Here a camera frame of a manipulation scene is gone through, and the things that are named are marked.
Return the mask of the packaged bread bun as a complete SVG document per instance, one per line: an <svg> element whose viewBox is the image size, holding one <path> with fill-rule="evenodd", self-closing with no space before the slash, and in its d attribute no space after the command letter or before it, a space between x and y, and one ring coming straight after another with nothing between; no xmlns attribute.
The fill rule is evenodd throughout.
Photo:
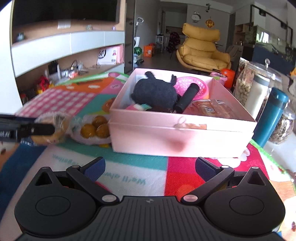
<svg viewBox="0 0 296 241"><path fill-rule="evenodd" d="M37 133L30 136L38 146L58 144L65 140L71 117L61 112L45 113L35 119Z"/></svg>

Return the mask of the pink pig toy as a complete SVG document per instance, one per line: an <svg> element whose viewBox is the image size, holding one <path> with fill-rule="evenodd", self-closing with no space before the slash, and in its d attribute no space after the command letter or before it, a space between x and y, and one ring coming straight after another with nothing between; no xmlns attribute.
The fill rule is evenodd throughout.
<svg viewBox="0 0 296 241"><path fill-rule="evenodd" d="M150 105L147 104L132 104L129 105L126 110L136 110L136 111L146 111L152 109L152 107Z"/></svg>

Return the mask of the black cylindrical handle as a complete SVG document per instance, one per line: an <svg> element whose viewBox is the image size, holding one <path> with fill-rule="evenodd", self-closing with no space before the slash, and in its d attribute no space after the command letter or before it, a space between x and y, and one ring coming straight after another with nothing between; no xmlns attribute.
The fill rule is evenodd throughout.
<svg viewBox="0 0 296 241"><path fill-rule="evenodd" d="M200 91L199 86L195 83L191 83L190 86L185 91L185 93L181 96L179 101L176 103L173 113L183 113L184 110L188 107L188 105L191 103L191 101L198 94L199 91Z"/></svg>

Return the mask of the black plush toy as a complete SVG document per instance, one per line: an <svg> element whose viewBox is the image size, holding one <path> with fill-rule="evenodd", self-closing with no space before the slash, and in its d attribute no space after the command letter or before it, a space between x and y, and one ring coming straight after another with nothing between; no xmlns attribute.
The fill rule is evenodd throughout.
<svg viewBox="0 0 296 241"><path fill-rule="evenodd" d="M136 104L147 104L152 108L172 110L179 97L175 89L177 77L171 76L170 82L156 79L150 71L145 73L146 78L138 80L130 95Z"/></svg>

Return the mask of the colourful play mat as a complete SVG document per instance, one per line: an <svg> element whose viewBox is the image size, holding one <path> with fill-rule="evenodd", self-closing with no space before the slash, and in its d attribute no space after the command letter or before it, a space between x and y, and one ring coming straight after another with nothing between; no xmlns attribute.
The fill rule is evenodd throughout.
<svg viewBox="0 0 296 241"><path fill-rule="evenodd" d="M209 91L216 91L216 98L233 109L231 119L150 113L125 106L115 112L117 126L127 128L116 143L106 124L115 110L115 98L132 92L134 83L144 77L137 70L130 76L112 72L88 82L71 81L46 90L16 113L55 123L57 131L52 137L1 142L1 240L21 235L15 205L43 166L64 171L103 157L105 172L96 183L119 198L181 198L204 183L195 170L199 156L236 171L262 169L285 205L280 234L295 240L295 142L283 143L281 157L287 164L279 161L250 138L248 128L254 121L238 102L228 101L225 88L202 76Z"/></svg>

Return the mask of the bag of yellow balls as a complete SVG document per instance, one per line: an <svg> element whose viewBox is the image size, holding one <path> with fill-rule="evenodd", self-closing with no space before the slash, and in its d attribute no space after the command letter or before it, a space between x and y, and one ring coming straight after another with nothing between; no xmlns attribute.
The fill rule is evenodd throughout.
<svg viewBox="0 0 296 241"><path fill-rule="evenodd" d="M108 145L111 143L108 121L108 114L74 117L70 122L68 134L73 140L84 145Z"/></svg>

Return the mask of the pink cardboard box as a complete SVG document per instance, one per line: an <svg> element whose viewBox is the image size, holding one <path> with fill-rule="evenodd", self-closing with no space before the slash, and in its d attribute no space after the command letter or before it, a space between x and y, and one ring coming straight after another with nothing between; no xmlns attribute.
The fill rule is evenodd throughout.
<svg viewBox="0 0 296 241"><path fill-rule="evenodd" d="M118 153L167 157L239 157L251 141L256 121L241 103L210 76L152 69L156 78L196 77L209 87L212 99L224 101L236 119L177 113L128 110L135 84L147 69L136 68L110 108L109 131L112 149Z"/></svg>

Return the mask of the small glass seed jar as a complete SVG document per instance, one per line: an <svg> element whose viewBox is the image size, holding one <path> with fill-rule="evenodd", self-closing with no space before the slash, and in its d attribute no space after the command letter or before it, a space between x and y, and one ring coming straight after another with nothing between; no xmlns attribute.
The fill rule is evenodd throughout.
<svg viewBox="0 0 296 241"><path fill-rule="evenodd" d="M295 124L295 112L287 107L284 109L278 124L276 125L269 141L274 144L281 144L285 142L288 136L293 132Z"/></svg>

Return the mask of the teal thermos bottle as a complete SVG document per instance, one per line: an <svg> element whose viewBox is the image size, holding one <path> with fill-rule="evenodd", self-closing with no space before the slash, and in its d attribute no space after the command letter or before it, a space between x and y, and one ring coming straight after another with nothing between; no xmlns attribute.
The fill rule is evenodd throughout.
<svg viewBox="0 0 296 241"><path fill-rule="evenodd" d="M288 95L282 90L273 87L269 94L267 103L257 122L252 139L264 147L273 133L280 117L289 101Z"/></svg>

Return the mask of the white thermos bottle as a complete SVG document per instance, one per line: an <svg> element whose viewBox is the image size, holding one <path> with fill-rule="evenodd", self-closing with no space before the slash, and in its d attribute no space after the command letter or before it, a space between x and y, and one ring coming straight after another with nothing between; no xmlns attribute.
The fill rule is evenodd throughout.
<svg viewBox="0 0 296 241"><path fill-rule="evenodd" d="M269 83L270 79L260 74L254 75L253 82L244 106L254 120L256 119L264 98L267 95Z"/></svg>

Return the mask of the orange plastic bucket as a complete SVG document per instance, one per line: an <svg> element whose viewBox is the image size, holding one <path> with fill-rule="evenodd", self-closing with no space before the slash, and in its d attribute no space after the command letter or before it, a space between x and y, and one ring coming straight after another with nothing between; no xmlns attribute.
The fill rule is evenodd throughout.
<svg viewBox="0 0 296 241"><path fill-rule="evenodd" d="M233 80L235 77L235 71L224 68L220 71L220 73L227 77L227 80L225 81L224 86L228 89L231 89Z"/></svg>

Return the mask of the large glass nut jar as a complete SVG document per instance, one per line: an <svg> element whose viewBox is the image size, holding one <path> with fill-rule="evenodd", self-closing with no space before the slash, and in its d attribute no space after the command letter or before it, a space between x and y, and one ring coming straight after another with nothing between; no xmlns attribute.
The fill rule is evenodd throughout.
<svg viewBox="0 0 296 241"><path fill-rule="evenodd" d="M268 98L272 87L282 90L281 75L278 71L270 67L270 60L268 58L264 60L264 64L260 64L256 62L249 62L241 57L239 60L233 94L243 106L245 106L247 102L255 74L259 74L270 79L269 89L265 100Z"/></svg>

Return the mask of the black television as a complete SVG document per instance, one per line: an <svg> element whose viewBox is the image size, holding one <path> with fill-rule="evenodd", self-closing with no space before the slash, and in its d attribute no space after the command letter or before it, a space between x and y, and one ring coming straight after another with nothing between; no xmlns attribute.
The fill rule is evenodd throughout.
<svg viewBox="0 0 296 241"><path fill-rule="evenodd" d="M58 20L119 22L117 0L20 0L14 1L14 27Z"/></svg>

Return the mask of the white SF parcel box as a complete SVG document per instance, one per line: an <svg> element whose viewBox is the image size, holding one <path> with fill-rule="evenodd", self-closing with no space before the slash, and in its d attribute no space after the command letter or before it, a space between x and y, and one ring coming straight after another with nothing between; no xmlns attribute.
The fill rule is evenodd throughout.
<svg viewBox="0 0 296 241"><path fill-rule="evenodd" d="M116 65L124 62L123 45L103 47L99 49L97 65Z"/></svg>

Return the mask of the yellow lounge chair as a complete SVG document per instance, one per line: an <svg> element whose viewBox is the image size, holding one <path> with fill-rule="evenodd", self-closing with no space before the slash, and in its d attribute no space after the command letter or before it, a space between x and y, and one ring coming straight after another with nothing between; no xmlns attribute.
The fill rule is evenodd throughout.
<svg viewBox="0 0 296 241"><path fill-rule="evenodd" d="M184 23L184 43L177 49L178 61L190 70L204 72L220 71L231 67L230 55L217 50L220 31Z"/></svg>

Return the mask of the yellow duck plush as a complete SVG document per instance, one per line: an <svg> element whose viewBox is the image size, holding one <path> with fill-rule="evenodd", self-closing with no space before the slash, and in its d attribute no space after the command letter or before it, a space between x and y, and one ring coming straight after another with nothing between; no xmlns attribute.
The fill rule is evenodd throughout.
<svg viewBox="0 0 296 241"><path fill-rule="evenodd" d="M293 78L296 78L296 67L293 69L293 71L290 72L290 77L293 79Z"/></svg>

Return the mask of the watermelon ball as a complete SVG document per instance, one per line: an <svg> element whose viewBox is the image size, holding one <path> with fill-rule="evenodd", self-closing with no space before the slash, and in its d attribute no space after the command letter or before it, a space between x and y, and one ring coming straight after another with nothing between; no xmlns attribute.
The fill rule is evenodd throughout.
<svg viewBox="0 0 296 241"><path fill-rule="evenodd" d="M134 47L133 48L133 53L136 55L136 56L140 56L142 54L142 48L140 47Z"/></svg>

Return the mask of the orange paper bag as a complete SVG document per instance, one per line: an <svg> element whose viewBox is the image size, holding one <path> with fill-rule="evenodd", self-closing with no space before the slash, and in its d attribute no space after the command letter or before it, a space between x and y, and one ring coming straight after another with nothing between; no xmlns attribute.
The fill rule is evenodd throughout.
<svg viewBox="0 0 296 241"><path fill-rule="evenodd" d="M151 58L154 55L155 45L144 46L144 56Z"/></svg>

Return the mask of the glass fish tank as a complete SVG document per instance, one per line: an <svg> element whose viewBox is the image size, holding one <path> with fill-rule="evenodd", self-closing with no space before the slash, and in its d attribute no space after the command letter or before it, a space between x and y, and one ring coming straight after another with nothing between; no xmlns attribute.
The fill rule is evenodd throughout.
<svg viewBox="0 0 296 241"><path fill-rule="evenodd" d="M260 64L269 59L271 68L288 75L295 67L295 47L259 26L248 27L242 58Z"/></svg>

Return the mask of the orange hanging ornament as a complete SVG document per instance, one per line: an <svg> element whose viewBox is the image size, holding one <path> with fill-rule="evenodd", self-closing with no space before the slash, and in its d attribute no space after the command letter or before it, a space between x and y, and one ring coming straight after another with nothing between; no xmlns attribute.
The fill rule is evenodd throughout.
<svg viewBox="0 0 296 241"><path fill-rule="evenodd" d="M205 24L208 28L212 28L215 26L215 23L211 19L206 20Z"/></svg>

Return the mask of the panda wall clock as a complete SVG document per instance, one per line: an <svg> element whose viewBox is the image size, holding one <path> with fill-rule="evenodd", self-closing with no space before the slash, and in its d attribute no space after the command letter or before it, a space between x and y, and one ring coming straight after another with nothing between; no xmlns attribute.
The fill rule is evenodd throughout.
<svg viewBox="0 0 296 241"><path fill-rule="evenodd" d="M198 11L194 11L191 16L191 19L192 19L193 23L198 23L201 20L200 13Z"/></svg>

